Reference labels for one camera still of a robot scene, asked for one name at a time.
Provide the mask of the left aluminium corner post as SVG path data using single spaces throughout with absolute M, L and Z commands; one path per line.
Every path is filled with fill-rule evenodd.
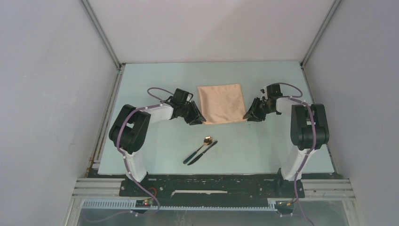
M 88 0 L 79 0 L 83 10 L 85 11 L 86 15 L 88 16 L 89 21 L 91 22 L 97 36 L 99 37 L 100 41 L 102 42 L 103 46 L 105 47 L 108 55 L 110 56 L 114 66 L 117 70 L 121 69 L 122 63 L 118 59 L 111 42 L 109 41 L 94 9 L 92 8 L 90 2 Z

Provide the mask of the peach satin napkin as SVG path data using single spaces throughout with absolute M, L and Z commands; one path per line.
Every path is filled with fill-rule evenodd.
M 199 86 L 200 110 L 204 124 L 225 124 L 244 121 L 246 113 L 242 88 L 239 83 Z

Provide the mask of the aluminium front frame rail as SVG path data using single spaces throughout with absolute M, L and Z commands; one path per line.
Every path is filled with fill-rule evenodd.
M 120 199 L 119 193 L 124 190 L 121 178 L 79 178 L 76 181 L 72 196 L 93 198 Z M 302 186 L 297 187 L 298 192 L 303 192 L 305 201 L 354 201 L 356 200 L 352 185 L 348 179 L 302 179 Z M 174 194 L 227 194 L 225 188 L 205 189 L 170 189 L 165 186 L 151 186 L 150 191 L 160 197 L 161 194 L 172 196 Z

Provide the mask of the left side aluminium rail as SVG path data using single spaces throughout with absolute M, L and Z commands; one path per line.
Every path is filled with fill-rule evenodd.
M 126 63 L 122 63 L 120 65 L 120 69 L 117 70 L 116 77 L 113 81 L 112 88 L 111 88 L 108 100 L 106 102 L 105 112 L 104 112 L 102 121 L 100 123 L 97 140 L 95 142 L 95 146 L 92 151 L 92 154 L 88 160 L 87 172 L 89 172 L 93 168 L 93 165 L 99 164 L 99 162 L 100 162 L 102 150 L 104 148 L 104 143 L 106 141 L 106 134 L 107 134 L 107 129 L 109 127 L 109 121 L 112 116 L 116 96 L 117 96 L 117 93 L 118 93 L 118 90 L 120 87 L 120 82 L 123 77 L 125 67 L 126 67 Z

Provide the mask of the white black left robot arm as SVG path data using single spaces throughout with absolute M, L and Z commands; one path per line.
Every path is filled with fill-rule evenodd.
M 139 153 L 149 125 L 179 117 L 188 125 L 201 125 L 207 121 L 192 100 L 193 94 L 188 91 L 176 89 L 172 93 L 152 87 L 147 89 L 147 93 L 159 100 L 159 103 L 144 107 L 124 105 L 108 134 L 122 155 L 126 175 L 133 181 L 130 189 L 137 196 L 143 196 L 149 190 L 148 182 L 143 180 L 148 172 Z

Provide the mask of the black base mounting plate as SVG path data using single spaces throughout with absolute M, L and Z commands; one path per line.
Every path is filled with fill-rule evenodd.
M 303 185 L 300 180 L 286 181 L 278 174 L 253 175 L 160 175 L 148 174 L 136 184 L 125 178 L 121 183 L 120 195 L 146 195 L 140 188 L 150 192 L 156 190 L 156 197 L 171 196 L 175 190 L 226 191 L 229 194 L 254 195 L 256 198 L 288 198 L 293 199 L 298 194 L 304 197 Z

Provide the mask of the right aluminium corner post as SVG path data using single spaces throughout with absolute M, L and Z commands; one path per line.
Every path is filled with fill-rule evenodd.
M 302 69 L 306 68 L 306 65 L 308 64 L 310 58 L 313 55 L 313 52 L 315 51 L 318 43 L 321 41 L 324 33 L 326 32 L 327 28 L 331 24 L 335 14 L 339 10 L 341 4 L 343 3 L 343 0 L 334 0 L 331 7 L 329 8 L 325 18 L 323 19 L 316 35 L 314 36 L 309 48 L 307 49 L 300 65 Z

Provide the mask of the aluminium corner post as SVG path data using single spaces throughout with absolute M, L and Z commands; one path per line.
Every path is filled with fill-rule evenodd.
M 343 0 L 334 0 L 331 7 L 329 8 L 325 18 L 323 19 L 316 35 L 314 36 L 309 48 L 307 49 L 300 65 L 302 69 L 306 68 L 306 65 L 308 64 L 310 58 L 313 55 L 313 52 L 315 51 L 318 43 L 321 41 L 324 33 L 326 32 L 327 28 L 331 24 L 335 14 L 339 10 L 341 4 L 343 3 Z
M 85 11 L 86 15 L 88 16 L 89 21 L 91 22 L 97 36 L 99 37 L 100 41 L 102 42 L 103 46 L 105 47 L 108 55 L 110 56 L 114 66 L 117 70 L 121 69 L 122 63 L 118 59 L 111 42 L 109 41 L 94 9 L 92 8 L 90 2 L 88 0 L 79 0 L 83 10 Z

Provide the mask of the black table knife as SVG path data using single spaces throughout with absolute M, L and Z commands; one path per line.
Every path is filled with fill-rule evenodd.
M 202 153 L 200 153 L 197 157 L 195 157 L 191 162 L 188 163 L 188 165 L 193 165 L 195 162 L 197 162 L 209 149 L 211 149 L 213 146 L 215 146 L 218 143 L 218 140 L 214 141 L 208 148 L 206 148 Z

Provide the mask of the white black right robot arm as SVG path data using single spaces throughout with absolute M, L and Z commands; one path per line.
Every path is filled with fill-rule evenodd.
M 261 122 L 266 115 L 290 116 L 290 139 L 293 148 L 287 162 L 280 168 L 282 179 L 274 183 L 274 192 L 285 197 L 292 192 L 290 181 L 299 180 L 309 158 L 329 141 L 329 127 L 325 106 L 309 104 L 298 96 L 285 96 L 281 82 L 265 86 L 261 97 L 256 97 L 243 118 L 247 121 Z

